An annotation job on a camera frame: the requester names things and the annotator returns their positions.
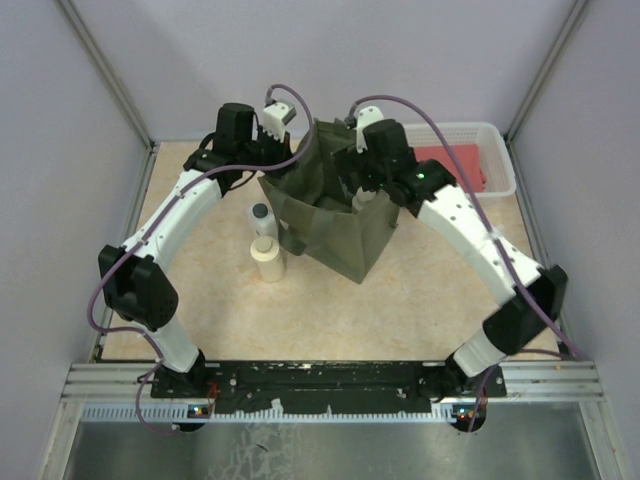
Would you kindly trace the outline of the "green canvas bag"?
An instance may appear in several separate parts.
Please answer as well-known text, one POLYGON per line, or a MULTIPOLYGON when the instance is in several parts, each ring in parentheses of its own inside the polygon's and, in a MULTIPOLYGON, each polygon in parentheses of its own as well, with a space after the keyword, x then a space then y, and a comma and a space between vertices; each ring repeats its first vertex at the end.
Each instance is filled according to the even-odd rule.
POLYGON ((355 143, 355 133, 315 121, 311 147, 295 167, 259 184, 278 226, 280 245, 307 255, 360 284, 395 232, 400 208, 379 192, 359 211, 341 186, 333 154, 355 143))

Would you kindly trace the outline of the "white bottle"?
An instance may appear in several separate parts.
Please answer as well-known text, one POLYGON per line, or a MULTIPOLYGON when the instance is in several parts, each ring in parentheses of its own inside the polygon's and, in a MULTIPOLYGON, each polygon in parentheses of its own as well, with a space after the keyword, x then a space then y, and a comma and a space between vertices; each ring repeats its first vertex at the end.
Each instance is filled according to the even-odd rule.
POLYGON ((266 203, 258 202, 247 208, 251 230, 257 237, 271 237, 279 240, 279 224, 266 203))

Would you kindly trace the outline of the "cream bottle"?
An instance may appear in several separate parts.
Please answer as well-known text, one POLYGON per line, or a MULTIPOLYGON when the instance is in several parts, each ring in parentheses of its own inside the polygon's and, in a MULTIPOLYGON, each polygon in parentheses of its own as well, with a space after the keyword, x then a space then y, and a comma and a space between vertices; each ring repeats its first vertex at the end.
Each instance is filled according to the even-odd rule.
POLYGON ((284 278, 285 263, 276 239, 270 236, 257 237, 250 246, 250 255, 265 282, 275 283, 284 278))
POLYGON ((361 212, 367 204, 375 199, 376 195, 375 191, 358 188, 351 200, 352 212, 354 214, 361 212))

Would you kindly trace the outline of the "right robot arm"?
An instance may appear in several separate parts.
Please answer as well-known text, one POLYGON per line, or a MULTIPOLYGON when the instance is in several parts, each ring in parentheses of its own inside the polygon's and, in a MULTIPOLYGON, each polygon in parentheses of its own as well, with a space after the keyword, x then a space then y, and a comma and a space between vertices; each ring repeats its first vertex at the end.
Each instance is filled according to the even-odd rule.
POLYGON ((482 373, 521 352, 553 328, 568 278, 523 254, 483 217, 475 199, 439 161, 417 160, 404 127, 393 119, 351 118, 354 145, 335 155, 344 188, 357 197, 385 192, 391 202, 442 235, 488 286, 498 305, 445 361, 443 390, 466 396, 482 373))

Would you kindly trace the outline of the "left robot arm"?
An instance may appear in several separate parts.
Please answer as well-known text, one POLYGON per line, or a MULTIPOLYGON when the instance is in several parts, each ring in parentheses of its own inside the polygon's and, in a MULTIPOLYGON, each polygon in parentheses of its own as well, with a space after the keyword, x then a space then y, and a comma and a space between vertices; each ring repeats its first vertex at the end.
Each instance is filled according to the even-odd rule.
POLYGON ((107 245, 99 253, 106 305, 149 338, 161 364, 174 372, 174 387, 186 396, 206 389, 208 373, 177 317, 179 295, 167 272, 204 214, 244 172, 291 158, 286 126, 295 115, 284 100, 269 101, 260 113, 246 104, 224 104, 215 131, 188 157, 155 213, 121 246, 107 245))

